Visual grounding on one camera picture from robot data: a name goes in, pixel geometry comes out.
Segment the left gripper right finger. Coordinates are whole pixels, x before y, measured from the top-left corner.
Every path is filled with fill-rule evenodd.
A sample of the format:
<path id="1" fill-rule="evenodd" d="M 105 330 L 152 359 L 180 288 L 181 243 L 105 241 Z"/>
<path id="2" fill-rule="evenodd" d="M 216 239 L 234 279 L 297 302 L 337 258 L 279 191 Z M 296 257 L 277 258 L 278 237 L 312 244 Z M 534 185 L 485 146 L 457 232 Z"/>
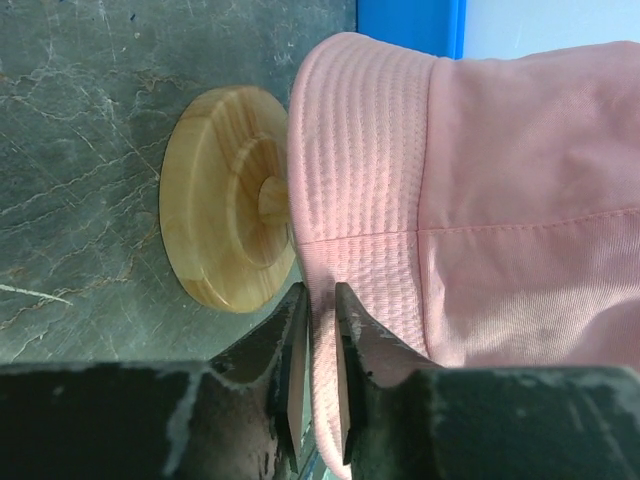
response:
<path id="1" fill-rule="evenodd" d="M 356 479 L 635 479 L 639 377 L 446 369 L 335 287 L 339 456 Z"/>

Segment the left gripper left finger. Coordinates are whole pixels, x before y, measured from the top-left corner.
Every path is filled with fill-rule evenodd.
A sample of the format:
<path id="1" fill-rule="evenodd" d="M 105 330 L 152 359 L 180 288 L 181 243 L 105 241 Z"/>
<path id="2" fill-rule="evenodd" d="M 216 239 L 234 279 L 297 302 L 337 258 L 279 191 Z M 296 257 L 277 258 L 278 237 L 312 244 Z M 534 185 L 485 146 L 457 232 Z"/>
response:
<path id="1" fill-rule="evenodd" d="M 206 361 L 1 369 L 5 479 L 286 479 L 298 469 L 308 291 Z"/>

